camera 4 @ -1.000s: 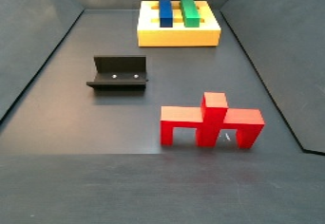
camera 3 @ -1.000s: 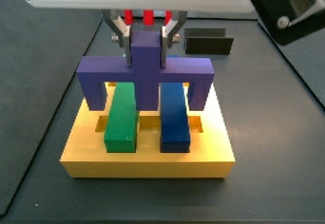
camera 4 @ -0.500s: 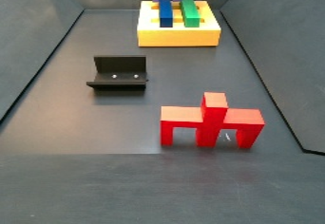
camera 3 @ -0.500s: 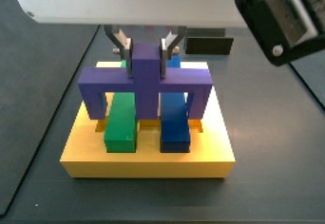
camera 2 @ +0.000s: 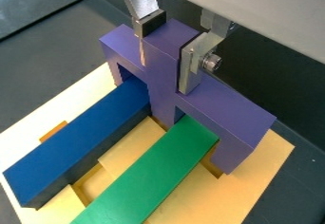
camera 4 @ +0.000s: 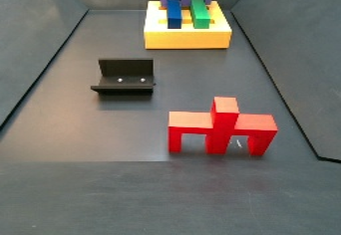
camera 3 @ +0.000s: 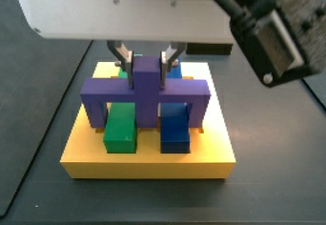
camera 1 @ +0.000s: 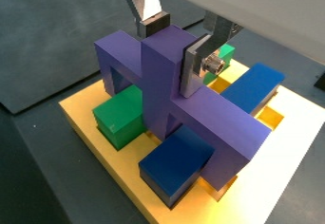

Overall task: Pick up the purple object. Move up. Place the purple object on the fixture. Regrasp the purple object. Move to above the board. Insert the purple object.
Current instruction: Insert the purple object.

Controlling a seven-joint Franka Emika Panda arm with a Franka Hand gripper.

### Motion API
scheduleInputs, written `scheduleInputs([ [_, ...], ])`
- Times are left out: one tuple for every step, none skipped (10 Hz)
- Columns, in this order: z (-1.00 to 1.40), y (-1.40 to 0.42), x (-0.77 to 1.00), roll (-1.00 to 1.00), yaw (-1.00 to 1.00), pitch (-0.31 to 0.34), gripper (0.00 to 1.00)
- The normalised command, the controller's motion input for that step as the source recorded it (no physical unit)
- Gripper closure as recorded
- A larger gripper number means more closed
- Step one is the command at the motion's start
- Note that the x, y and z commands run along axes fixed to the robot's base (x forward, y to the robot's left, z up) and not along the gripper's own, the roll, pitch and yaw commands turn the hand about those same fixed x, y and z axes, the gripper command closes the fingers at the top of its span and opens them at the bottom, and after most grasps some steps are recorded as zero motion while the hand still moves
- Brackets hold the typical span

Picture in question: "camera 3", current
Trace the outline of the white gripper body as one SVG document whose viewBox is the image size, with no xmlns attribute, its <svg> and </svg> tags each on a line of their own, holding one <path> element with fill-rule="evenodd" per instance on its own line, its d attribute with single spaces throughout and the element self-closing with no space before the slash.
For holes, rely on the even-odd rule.
<svg viewBox="0 0 326 225">
<path fill-rule="evenodd" d="M 222 44 L 230 18 L 213 0 L 18 0 L 45 38 Z"/>
</svg>

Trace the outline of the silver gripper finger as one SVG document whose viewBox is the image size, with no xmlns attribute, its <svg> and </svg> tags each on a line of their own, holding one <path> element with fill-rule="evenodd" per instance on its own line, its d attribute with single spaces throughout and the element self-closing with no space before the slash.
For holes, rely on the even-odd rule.
<svg viewBox="0 0 326 225">
<path fill-rule="evenodd" d="M 165 88 L 167 73 L 178 66 L 178 57 L 186 50 L 185 42 L 173 42 L 170 47 L 161 52 L 161 88 Z"/>
<path fill-rule="evenodd" d="M 117 56 L 118 63 L 117 66 L 122 68 L 122 71 L 127 74 L 129 88 L 134 88 L 133 82 L 133 55 L 134 52 L 130 51 L 122 41 L 107 41 L 107 47 L 111 53 Z"/>
</svg>

